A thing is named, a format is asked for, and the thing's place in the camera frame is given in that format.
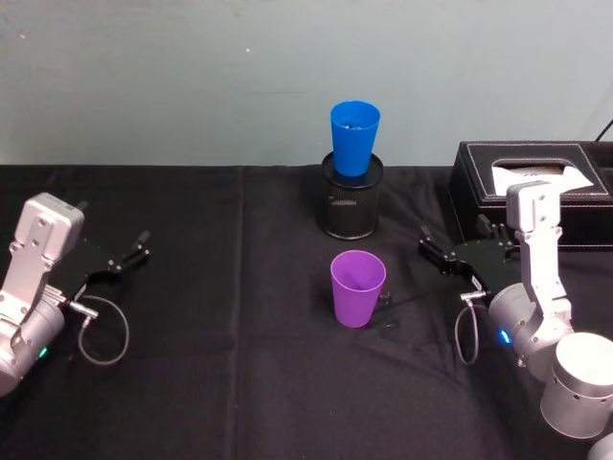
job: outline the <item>black tissue box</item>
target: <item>black tissue box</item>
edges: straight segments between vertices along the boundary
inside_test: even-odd
[[[449,196],[463,241],[478,240],[477,218],[507,222],[506,197],[497,195],[492,167],[577,168],[593,185],[561,196],[560,246],[613,247],[613,144],[589,142],[462,142]]]

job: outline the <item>black tablecloth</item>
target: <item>black tablecloth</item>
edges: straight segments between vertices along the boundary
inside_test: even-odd
[[[153,250],[109,293],[131,326],[125,359],[87,363],[69,324],[0,400],[0,458],[585,458],[588,442],[542,421],[542,388],[486,318],[477,364],[455,355],[467,287],[417,253],[421,224],[453,234],[449,173],[386,169],[377,232],[347,242],[317,227],[316,166],[0,168],[2,272],[23,202],[41,191],[87,200],[91,240],[124,247],[149,229]],[[331,311],[329,263],[358,247],[386,264],[392,303],[350,330]],[[576,329],[613,336],[611,257],[560,256]]]

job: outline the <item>wall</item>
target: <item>wall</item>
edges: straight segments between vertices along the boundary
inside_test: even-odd
[[[594,138],[609,0],[0,0],[0,162],[304,164],[329,108],[388,165],[461,140]]]

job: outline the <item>cable connector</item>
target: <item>cable connector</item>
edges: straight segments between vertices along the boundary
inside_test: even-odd
[[[84,314],[85,316],[87,316],[85,318],[85,321],[83,322],[83,328],[86,328],[87,326],[89,326],[89,323],[93,320],[93,319],[97,319],[98,318],[98,312],[92,309],[89,309],[87,307],[85,307],[84,305],[80,304],[79,302],[70,302],[68,304],[68,307],[70,307],[73,311],[76,311],[77,313],[80,314]]]

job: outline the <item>mesh cylinder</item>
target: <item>mesh cylinder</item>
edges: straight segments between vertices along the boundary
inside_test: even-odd
[[[365,174],[346,177],[334,170],[329,153],[322,169],[324,193],[319,218],[322,229],[340,240],[358,240],[371,235],[378,225],[381,160],[372,155]]]

